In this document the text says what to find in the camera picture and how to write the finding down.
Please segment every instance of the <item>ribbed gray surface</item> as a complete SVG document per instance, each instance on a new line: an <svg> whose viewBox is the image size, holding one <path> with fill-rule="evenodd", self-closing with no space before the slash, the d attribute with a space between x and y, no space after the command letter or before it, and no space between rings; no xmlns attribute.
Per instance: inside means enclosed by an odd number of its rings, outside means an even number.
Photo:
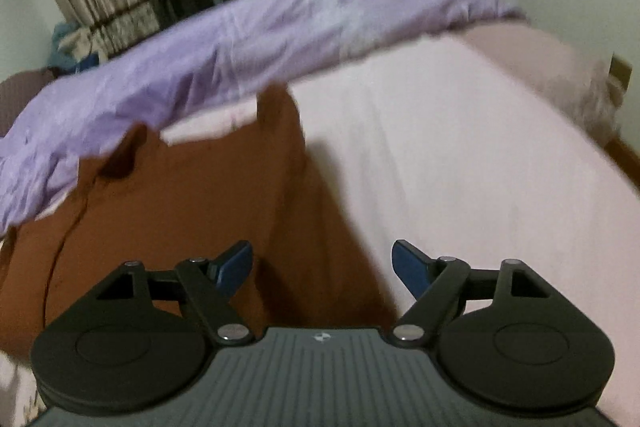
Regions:
<svg viewBox="0 0 640 427"><path fill-rule="evenodd" d="M34 427L391 425L613 424L595 409L545 420L483 410L450 390L426 354L389 346L376 330L280 328L270 329L254 346L223 349L193 387L154 409L98 419L50 409L33 423Z"/></svg>

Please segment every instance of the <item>pillow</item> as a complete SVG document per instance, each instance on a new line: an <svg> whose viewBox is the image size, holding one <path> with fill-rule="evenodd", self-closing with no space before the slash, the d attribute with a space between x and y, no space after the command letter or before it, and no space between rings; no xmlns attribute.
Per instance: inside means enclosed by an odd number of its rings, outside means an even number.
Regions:
<svg viewBox="0 0 640 427"><path fill-rule="evenodd" d="M478 25L463 32L462 39L546 98L600 145L617 134L623 90L601 60L587 58L524 22Z"/></svg>
<svg viewBox="0 0 640 427"><path fill-rule="evenodd" d="M7 134L31 99L56 76L51 69L25 71L0 82L0 137Z"/></svg>

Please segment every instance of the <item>purple blanket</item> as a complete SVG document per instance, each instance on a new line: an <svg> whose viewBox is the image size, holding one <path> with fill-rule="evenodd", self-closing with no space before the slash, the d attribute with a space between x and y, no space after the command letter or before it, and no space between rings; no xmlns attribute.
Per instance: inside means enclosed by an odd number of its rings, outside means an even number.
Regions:
<svg viewBox="0 0 640 427"><path fill-rule="evenodd" d="M0 140L0 228L73 187L79 157L110 152L135 121L160 129L273 81L515 16L499 0L235 0L203 12L31 101Z"/></svg>

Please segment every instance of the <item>screw head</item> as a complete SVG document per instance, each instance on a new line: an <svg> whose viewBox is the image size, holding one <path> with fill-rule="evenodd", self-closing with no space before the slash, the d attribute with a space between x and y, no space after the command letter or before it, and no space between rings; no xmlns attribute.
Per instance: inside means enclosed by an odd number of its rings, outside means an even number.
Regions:
<svg viewBox="0 0 640 427"><path fill-rule="evenodd" d="M331 335L329 333L327 333L326 331L323 331L322 333L316 333L314 335L314 340L318 341L321 344L324 344L326 341L330 341L331 340Z"/></svg>
<svg viewBox="0 0 640 427"><path fill-rule="evenodd" d="M249 336L249 329L242 324L225 324L218 328L218 336L226 341L241 341Z"/></svg>
<svg viewBox="0 0 640 427"><path fill-rule="evenodd" d="M402 324L394 328L394 336L401 341L415 342L424 336L424 330L414 324Z"/></svg>

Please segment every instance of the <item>brown cloth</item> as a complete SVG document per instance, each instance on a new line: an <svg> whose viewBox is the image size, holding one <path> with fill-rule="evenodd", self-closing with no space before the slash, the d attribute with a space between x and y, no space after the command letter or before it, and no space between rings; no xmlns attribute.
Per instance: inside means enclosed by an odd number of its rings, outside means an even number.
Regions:
<svg viewBox="0 0 640 427"><path fill-rule="evenodd" d="M395 320L306 155L293 100L270 87L257 121L220 139L168 146L139 125L108 158L82 160L60 208L12 230L0 252L0 349L27 357L45 325L127 260L173 269L241 239L254 270L231 302L255 333Z"/></svg>

